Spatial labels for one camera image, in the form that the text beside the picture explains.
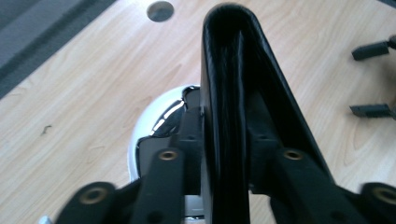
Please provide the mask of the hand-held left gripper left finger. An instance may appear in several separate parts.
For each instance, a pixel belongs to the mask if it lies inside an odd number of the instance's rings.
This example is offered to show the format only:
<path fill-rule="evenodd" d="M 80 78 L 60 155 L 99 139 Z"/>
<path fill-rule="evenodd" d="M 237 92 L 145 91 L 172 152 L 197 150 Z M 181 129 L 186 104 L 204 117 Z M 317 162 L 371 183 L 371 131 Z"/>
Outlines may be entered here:
<path fill-rule="evenodd" d="M 187 195 L 201 193 L 202 116 L 200 88 L 188 87 L 182 92 L 186 111 L 182 116 L 179 131 L 179 148 L 184 152 L 184 182 Z"/>

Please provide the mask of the black leather wallet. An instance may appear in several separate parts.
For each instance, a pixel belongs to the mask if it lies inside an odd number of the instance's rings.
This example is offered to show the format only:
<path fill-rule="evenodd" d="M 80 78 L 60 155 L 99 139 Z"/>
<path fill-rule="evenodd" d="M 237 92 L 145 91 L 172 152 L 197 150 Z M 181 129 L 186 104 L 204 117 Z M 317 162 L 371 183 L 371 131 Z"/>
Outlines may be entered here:
<path fill-rule="evenodd" d="M 203 26 L 205 217 L 211 224 L 249 224 L 248 97 L 259 92 L 281 143 L 327 167 L 256 16 L 237 4 L 215 6 Z"/>

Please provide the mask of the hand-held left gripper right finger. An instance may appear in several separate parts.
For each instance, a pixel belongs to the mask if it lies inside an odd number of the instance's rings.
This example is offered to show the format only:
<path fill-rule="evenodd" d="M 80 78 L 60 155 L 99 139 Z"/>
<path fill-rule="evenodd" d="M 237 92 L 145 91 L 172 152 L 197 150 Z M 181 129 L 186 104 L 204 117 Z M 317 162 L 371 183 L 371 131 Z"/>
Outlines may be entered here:
<path fill-rule="evenodd" d="M 267 106 L 259 93 L 247 99 L 249 188 L 254 194 L 271 190 L 271 163 L 280 146 Z"/>

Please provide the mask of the white round container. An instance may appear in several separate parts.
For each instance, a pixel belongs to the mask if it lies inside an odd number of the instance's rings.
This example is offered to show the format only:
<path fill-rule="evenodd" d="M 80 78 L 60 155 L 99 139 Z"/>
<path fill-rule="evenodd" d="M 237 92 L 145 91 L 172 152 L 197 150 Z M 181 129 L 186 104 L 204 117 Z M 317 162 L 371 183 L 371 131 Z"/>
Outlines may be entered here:
<path fill-rule="evenodd" d="M 205 218 L 199 100 L 199 86 L 177 87 L 150 103 L 138 119 L 128 148 L 130 178 L 140 185 L 135 223 Z"/>

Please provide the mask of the glossy black item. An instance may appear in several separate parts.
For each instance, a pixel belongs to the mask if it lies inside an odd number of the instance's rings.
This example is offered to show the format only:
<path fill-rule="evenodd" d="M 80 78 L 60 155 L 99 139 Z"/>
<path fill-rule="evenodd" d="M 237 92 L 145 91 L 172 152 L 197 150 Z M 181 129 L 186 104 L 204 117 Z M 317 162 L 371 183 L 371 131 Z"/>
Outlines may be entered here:
<path fill-rule="evenodd" d="M 166 137 L 177 130 L 185 111 L 182 92 L 186 86 L 174 88 L 153 100 L 138 118 L 128 148 L 128 169 L 132 181 L 139 177 L 136 147 L 147 136 Z"/>

